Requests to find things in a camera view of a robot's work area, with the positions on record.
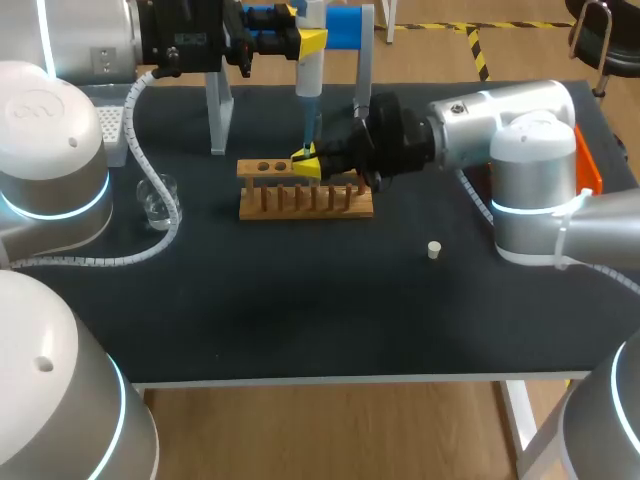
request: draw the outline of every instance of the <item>white cap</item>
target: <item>white cap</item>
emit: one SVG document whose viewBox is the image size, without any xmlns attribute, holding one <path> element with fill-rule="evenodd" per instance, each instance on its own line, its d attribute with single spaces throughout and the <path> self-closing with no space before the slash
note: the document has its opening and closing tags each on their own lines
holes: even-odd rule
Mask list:
<svg viewBox="0 0 640 480">
<path fill-rule="evenodd" d="M 438 255 L 440 255 L 440 250 L 442 250 L 442 245 L 440 245 L 440 242 L 429 242 L 429 244 L 427 245 L 427 249 L 428 249 L 428 255 L 429 258 L 431 260 L 435 260 L 436 258 L 438 258 Z"/>
<path fill-rule="evenodd" d="M 63 177 L 100 148 L 91 100 L 26 62 L 0 62 L 0 171 L 24 180 Z"/>
<path fill-rule="evenodd" d="M 573 129 L 552 113 L 539 110 L 522 115 L 491 140 L 491 158 L 529 163 L 570 155 L 576 150 Z"/>
<path fill-rule="evenodd" d="M 42 283 L 0 270 L 0 465 L 47 423 L 78 356 L 67 304 Z"/>
</svg>

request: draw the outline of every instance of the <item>cable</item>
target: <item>cable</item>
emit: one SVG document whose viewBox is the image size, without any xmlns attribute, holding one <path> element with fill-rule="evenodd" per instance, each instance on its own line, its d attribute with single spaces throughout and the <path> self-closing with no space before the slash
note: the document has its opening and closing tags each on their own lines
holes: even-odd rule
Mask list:
<svg viewBox="0 0 640 480">
<path fill-rule="evenodd" d="M 478 210 L 480 210 L 480 213 L 482 213 L 484 218 L 491 225 L 493 225 L 493 214 L 489 211 L 489 209 L 484 204 L 482 199 L 478 196 L 475 189 L 471 185 L 471 182 L 469 182 L 469 179 L 467 178 L 467 176 L 462 172 L 462 170 L 456 170 L 456 176 L 458 177 L 458 180 L 460 180 L 460 183 L 462 183 L 462 186 L 465 188 L 465 190 L 473 200 L 473 203 L 475 203 L 476 207 L 478 207 Z M 592 265 L 589 263 L 584 263 L 583 265 L 592 270 L 595 270 L 596 272 L 600 272 L 609 278 L 612 278 L 616 282 L 621 283 L 623 286 L 631 290 L 633 293 L 640 295 L 640 285 L 635 283 L 629 277 L 625 277 L 620 272 L 612 268 L 609 268 L 606 265 Z"/>
<path fill-rule="evenodd" d="M 158 174 L 155 172 L 149 160 L 145 156 L 138 138 L 136 137 L 136 131 L 133 125 L 133 112 L 138 101 L 138 98 L 142 94 L 145 88 L 152 85 L 156 81 L 156 76 L 164 76 L 162 72 L 158 73 L 147 72 L 142 75 L 131 87 L 127 99 L 124 103 L 124 133 L 129 144 L 129 148 L 133 153 L 133 156 L 137 160 L 140 168 L 145 173 L 147 178 L 151 181 L 151 184 L 156 188 L 160 198 L 167 207 L 169 212 L 169 229 L 165 236 L 153 247 L 147 250 L 136 253 L 135 255 L 128 255 L 126 257 L 117 258 L 91 258 L 91 257 L 33 257 L 25 260 L 18 260 L 11 263 L 11 268 L 25 268 L 45 265 L 55 266 L 72 266 L 72 267 L 120 267 L 123 265 L 133 265 L 134 263 L 140 263 L 144 260 L 148 260 L 151 257 L 156 256 L 167 248 L 178 233 L 178 227 L 180 226 L 180 217 L 178 214 L 178 208 L 176 206 L 171 193 L 162 182 Z"/>
</svg>

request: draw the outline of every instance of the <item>metal bracket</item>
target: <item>metal bracket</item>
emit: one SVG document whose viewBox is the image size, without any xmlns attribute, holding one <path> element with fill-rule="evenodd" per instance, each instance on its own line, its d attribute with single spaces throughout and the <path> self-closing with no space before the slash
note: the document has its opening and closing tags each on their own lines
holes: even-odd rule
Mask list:
<svg viewBox="0 0 640 480">
<path fill-rule="evenodd" d="M 607 27 L 604 33 L 604 42 L 602 43 L 602 50 L 600 51 L 600 63 L 598 64 L 598 85 L 593 91 L 593 94 L 598 98 L 604 98 L 604 90 L 607 87 L 607 81 L 609 80 L 609 76 L 604 74 L 604 65 L 607 61 L 607 53 L 609 53 L 609 43 L 611 42 L 611 29 L 613 27 L 613 17 L 611 15 L 611 10 L 609 6 L 602 2 L 601 0 L 587 0 L 585 4 L 582 6 L 582 10 L 580 11 L 580 18 L 578 18 L 578 24 L 576 25 L 576 30 L 573 32 L 573 40 L 571 41 L 571 50 L 569 51 L 569 58 L 576 58 L 576 47 L 578 45 L 578 39 L 580 38 L 580 33 L 582 33 L 582 27 L 584 24 L 584 19 L 587 16 L 587 10 L 591 5 L 596 5 L 600 9 L 602 9 L 607 16 Z"/>
</svg>

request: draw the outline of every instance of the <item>vertical metal rod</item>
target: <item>vertical metal rod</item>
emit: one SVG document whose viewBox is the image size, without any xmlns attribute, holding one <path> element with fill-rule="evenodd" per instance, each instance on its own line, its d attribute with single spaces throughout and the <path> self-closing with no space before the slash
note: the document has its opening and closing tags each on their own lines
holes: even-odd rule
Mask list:
<svg viewBox="0 0 640 480">
<path fill-rule="evenodd" d="M 578 24 L 576 25 L 576 30 L 573 32 L 573 40 L 571 41 L 571 50 L 569 51 L 569 58 L 576 58 L 576 47 L 578 45 L 578 39 L 580 38 L 580 33 L 582 32 L 582 26 L 584 24 L 584 19 L 587 16 L 587 9 L 590 5 L 597 5 L 604 13 L 607 15 L 607 28 L 604 33 L 604 42 L 602 44 L 602 51 L 600 52 L 600 63 L 598 65 L 598 75 L 600 75 L 599 83 L 602 81 L 602 76 L 604 75 L 604 64 L 607 60 L 607 53 L 609 52 L 609 42 L 611 40 L 611 29 L 613 27 L 613 17 L 611 16 L 611 10 L 609 6 L 600 0 L 587 0 L 580 11 L 580 18 L 578 18 Z"/>
<path fill-rule="evenodd" d="M 607 83 L 609 83 L 609 75 L 602 75 L 600 80 L 598 80 L 596 88 L 593 89 L 593 95 L 598 98 L 601 105 L 604 100 L 604 91 L 607 88 Z"/>
<path fill-rule="evenodd" d="M 347 183 L 347 187 L 344 191 L 344 209 L 349 210 L 351 206 L 351 184 Z"/>
</svg>

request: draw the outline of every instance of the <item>robotic arm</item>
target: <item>robotic arm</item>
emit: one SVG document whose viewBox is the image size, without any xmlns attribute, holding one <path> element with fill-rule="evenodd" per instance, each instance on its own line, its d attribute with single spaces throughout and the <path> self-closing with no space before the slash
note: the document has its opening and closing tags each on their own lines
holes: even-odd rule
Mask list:
<svg viewBox="0 0 640 480">
<path fill-rule="evenodd" d="M 427 163 L 491 161 L 495 242 L 506 260 L 640 268 L 640 189 L 577 194 L 574 127 L 571 96 L 555 81 L 437 101 L 419 114 L 387 93 L 372 98 L 347 140 L 294 158 L 293 168 L 316 178 L 355 168 L 375 192 L 382 179 Z"/>
</svg>

